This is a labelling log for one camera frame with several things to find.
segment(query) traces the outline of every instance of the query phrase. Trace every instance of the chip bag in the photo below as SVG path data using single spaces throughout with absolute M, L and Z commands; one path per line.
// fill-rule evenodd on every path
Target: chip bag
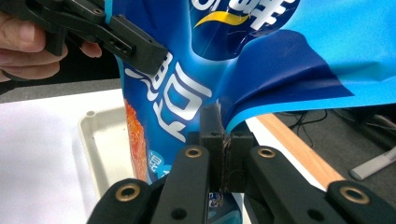
M 396 1 L 106 0 L 169 49 L 155 76 L 120 63 L 136 176 L 166 175 L 199 110 L 230 132 L 271 112 L 396 102 Z

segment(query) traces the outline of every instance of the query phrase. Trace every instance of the yellow swoosh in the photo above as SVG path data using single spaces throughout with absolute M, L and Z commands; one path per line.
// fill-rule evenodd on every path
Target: yellow swoosh
M 248 19 L 248 15 L 241 17 L 225 11 L 215 11 L 198 21 L 194 28 L 207 21 L 220 21 L 230 25 L 240 25 Z

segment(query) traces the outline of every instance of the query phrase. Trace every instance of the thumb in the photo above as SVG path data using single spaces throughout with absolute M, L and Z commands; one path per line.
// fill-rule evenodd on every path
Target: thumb
M 46 45 L 43 29 L 0 11 L 0 49 L 39 52 Z

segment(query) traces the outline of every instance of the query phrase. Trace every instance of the human hand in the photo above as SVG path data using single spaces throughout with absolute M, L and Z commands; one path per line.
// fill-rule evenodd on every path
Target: human hand
M 7 74 L 23 79 L 51 77 L 59 72 L 59 61 L 67 55 L 54 56 L 44 50 L 46 36 L 42 28 L 30 21 L 21 21 L 0 11 L 0 82 Z M 92 58 L 102 55 L 97 44 L 84 42 L 82 52 Z

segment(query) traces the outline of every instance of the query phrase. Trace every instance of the white tray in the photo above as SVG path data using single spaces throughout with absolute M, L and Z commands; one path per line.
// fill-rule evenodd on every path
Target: white tray
M 98 199 L 114 183 L 134 178 L 123 106 L 89 111 L 78 126 Z

